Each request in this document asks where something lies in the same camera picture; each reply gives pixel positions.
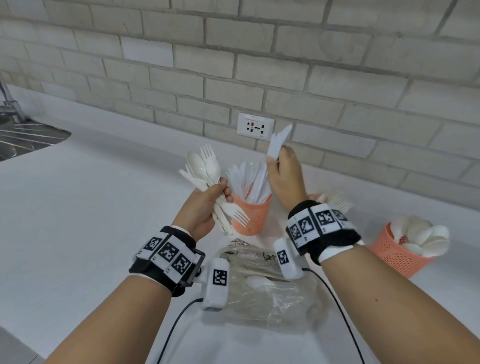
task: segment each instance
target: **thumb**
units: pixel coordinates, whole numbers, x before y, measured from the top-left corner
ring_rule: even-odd
[[[216,199],[222,195],[223,190],[225,190],[226,187],[227,180],[225,178],[220,178],[219,183],[214,184],[205,191],[205,194],[208,196],[208,200],[216,201]]]
[[[271,182],[273,179],[277,178],[280,173],[278,172],[278,165],[276,160],[270,156],[267,157],[267,171],[268,171],[268,180]]]

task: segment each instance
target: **faucet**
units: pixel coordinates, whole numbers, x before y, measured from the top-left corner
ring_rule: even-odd
[[[0,73],[0,91],[5,101],[0,105],[0,115],[10,116],[15,123],[24,122],[25,115],[18,101],[15,101]]]

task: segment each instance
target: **black cable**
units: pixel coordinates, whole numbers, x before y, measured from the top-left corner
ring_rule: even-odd
[[[320,277],[314,270],[311,270],[310,268],[302,268],[301,270],[305,270],[305,271],[309,271],[309,272],[313,273],[314,275],[317,276],[317,278],[318,278],[319,280],[322,281],[322,283],[325,285],[325,287],[327,287],[328,291],[330,292],[330,294],[332,295],[333,299],[335,300],[335,303],[336,303],[336,305],[338,306],[338,309],[340,310],[340,313],[341,313],[342,316],[343,316],[343,319],[344,319],[344,321],[345,321],[345,324],[346,324],[347,327],[348,327],[348,330],[350,331],[350,335],[352,336],[353,342],[355,343],[355,346],[357,347],[357,351],[359,352],[361,362],[362,362],[362,364],[365,364],[365,361],[364,361],[363,356],[362,356],[362,354],[361,354],[359,345],[357,344],[357,341],[355,340],[355,336],[353,335],[352,329],[350,328],[350,325],[348,324],[347,318],[345,317],[345,314],[343,313],[342,307],[341,307],[340,304],[338,303],[338,300],[336,299],[335,295],[333,294],[333,292],[332,292],[332,290],[330,289],[330,287],[328,286],[328,284],[327,284],[327,283],[325,282],[325,280],[324,280],[322,277]]]
[[[160,353],[160,356],[159,356],[156,364],[160,364],[160,360],[162,360],[163,353],[165,352],[165,349],[167,348],[167,344],[168,344],[168,341],[170,340],[170,336],[172,336],[173,329],[175,328],[177,322],[180,320],[180,317],[183,315],[183,313],[185,311],[187,311],[187,308],[189,308],[191,305],[193,305],[196,302],[202,302],[203,300],[204,300],[203,298],[197,298],[196,300],[193,300],[192,302],[190,302],[188,305],[185,306],[185,308],[182,310],[182,312],[180,312],[180,315],[177,317],[177,319],[173,323],[172,328],[170,329],[170,333],[167,336],[167,340],[165,341],[165,344],[163,345],[162,352]]]

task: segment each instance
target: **kitchen counter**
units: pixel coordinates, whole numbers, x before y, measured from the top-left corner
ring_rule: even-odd
[[[37,121],[72,132],[60,144],[0,163],[0,326],[47,357],[126,277],[140,245],[172,221],[192,190],[177,173],[183,155],[206,139],[33,91],[12,87],[12,93]],[[222,167],[264,158],[209,142]],[[318,168],[304,166],[304,173],[309,191],[323,183],[352,196],[356,206],[349,217],[366,242],[398,212],[449,226],[452,251],[412,280],[480,336],[479,212]],[[281,235],[285,217],[273,202],[268,227],[247,241],[269,245]],[[199,248],[209,257],[228,242],[215,227]],[[199,288],[195,284],[174,299],[148,363],[156,363],[173,321],[199,296]],[[325,317],[305,335],[238,326],[219,313],[189,309],[166,358],[171,363],[360,362],[333,301],[324,304]],[[357,338],[367,362],[375,363]]]

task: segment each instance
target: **hand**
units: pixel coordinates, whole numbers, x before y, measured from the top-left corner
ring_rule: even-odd
[[[290,212],[300,202],[308,200],[308,195],[305,191],[301,165],[293,149],[283,146],[278,158],[280,167],[276,160],[267,157],[268,182],[272,193],[283,208]]]
[[[225,194],[227,202],[233,202],[232,190],[227,187],[226,178],[220,178],[219,184],[209,187],[204,192],[195,189],[183,204],[172,225],[185,229],[196,242],[199,241],[215,226],[212,219],[213,206],[222,193]]]

